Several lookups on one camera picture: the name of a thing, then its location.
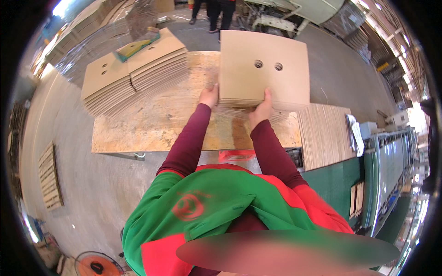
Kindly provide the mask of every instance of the person's right hand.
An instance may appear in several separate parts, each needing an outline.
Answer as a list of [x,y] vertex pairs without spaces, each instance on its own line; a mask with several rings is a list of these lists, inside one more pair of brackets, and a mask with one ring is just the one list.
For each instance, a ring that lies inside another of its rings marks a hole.
[[250,131],[254,130],[260,122],[270,119],[273,112],[272,92],[270,88],[266,88],[264,91],[264,101],[256,107],[255,111],[249,113]]

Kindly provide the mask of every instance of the worn wooden tabletop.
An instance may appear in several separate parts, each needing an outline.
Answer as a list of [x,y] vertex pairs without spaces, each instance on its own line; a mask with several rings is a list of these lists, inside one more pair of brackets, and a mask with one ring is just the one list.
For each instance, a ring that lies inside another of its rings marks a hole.
[[[150,100],[141,100],[116,119],[98,117],[92,134],[94,153],[169,151],[190,115],[201,90],[217,78],[219,52],[189,52],[189,79]],[[272,127],[283,147],[301,147],[295,112]],[[252,149],[248,121],[212,112],[202,149]]]

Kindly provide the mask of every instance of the person's legs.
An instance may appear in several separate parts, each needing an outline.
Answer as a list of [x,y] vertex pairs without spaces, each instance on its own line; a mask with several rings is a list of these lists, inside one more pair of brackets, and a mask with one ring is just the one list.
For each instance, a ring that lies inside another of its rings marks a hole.
[[192,19],[189,21],[189,24],[193,25],[196,22],[196,16],[198,15],[199,9],[201,7],[202,0],[195,0],[194,7],[192,9]]
[[221,30],[228,30],[232,23],[233,13],[235,12],[236,1],[219,0],[222,10]]
[[218,0],[208,0],[210,1],[210,32],[217,29],[218,16],[221,13],[221,5]]

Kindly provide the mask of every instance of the maroon sleeve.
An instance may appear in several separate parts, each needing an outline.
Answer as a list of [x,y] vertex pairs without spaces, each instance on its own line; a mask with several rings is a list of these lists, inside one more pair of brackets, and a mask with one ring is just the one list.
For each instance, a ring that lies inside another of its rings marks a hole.
[[276,176],[291,189],[308,185],[279,143],[269,120],[260,122],[250,133],[250,138],[263,174]]
[[210,107],[203,103],[198,104],[186,126],[178,135],[163,165],[156,172],[157,175],[163,170],[173,170],[184,177],[195,172],[209,125],[210,113]]

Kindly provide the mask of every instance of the cardboard sheet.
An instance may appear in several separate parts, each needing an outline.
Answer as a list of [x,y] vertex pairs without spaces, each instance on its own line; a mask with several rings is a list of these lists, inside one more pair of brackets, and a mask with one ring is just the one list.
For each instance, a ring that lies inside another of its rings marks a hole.
[[86,68],[81,98],[84,99],[100,89],[129,76],[128,64],[119,61],[113,53],[90,63]]
[[263,101],[264,90],[269,87],[276,109],[278,103],[290,111],[308,107],[310,79],[305,43],[238,30],[222,30],[221,37],[220,102],[238,100],[254,105]]
[[182,48],[185,48],[184,44],[168,28],[164,28],[160,30],[160,39],[134,54],[126,63],[129,71],[134,72],[146,64]]

